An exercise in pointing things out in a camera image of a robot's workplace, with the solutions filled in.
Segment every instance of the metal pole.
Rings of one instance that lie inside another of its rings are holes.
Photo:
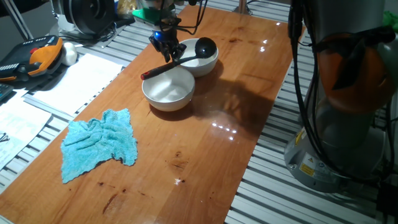
[[[246,8],[247,0],[239,0],[239,6],[234,10],[234,12],[238,12],[240,14],[249,15],[249,12]]]
[[[17,27],[19,33],[25,41],[32,40],[33,35],[30,33],[30,30],[27,28],[24,18],[22,18],[21,14],[17,6],[14,4],[13,0],[1,0],[2,4],[6,8],[8,14],[10,15],[12,21]]]

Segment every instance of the document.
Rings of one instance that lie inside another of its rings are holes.
[[[55,86],[47,91],[38,91],[33,97],[73,116],[79,108],[107,86],[121,69],[122,65],[86,54],[68,68]]]
[[[0,138],[6,133],[9,139],[0,142],[0,169],[36,137],[50,117],[51,113],[25,103],[23,98],[0,106]]]

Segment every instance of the wooden tabletop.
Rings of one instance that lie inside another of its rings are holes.
[[[179,15],[196,21],[197,7]],[[194,36],[212,38],[215,69],[196,79],[184,109],[151,108],[139,75],[164,64],[149,45],[75,120],[128,108],[138,159],[110,160],[62,184],[64,130],[0,195],[21,223],[223,223],[292,60],[287,24],[207,8]]]

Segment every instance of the yellow warning label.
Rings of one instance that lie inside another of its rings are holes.
[[[300,170],[303,171],[304,173],[310,175],[311,177],[313,176],[314,169],[312,169],[311,167],[305,165],[304,163],[301,164]]]

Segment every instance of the blue part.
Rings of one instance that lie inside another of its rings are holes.
[[[130,112],[107,110],[103,119],[69,122],[69,133],[61,144],[62,182],[88,172],[109,159],[122,160],[132,166],[137,159],[137,141],[132,137]]]

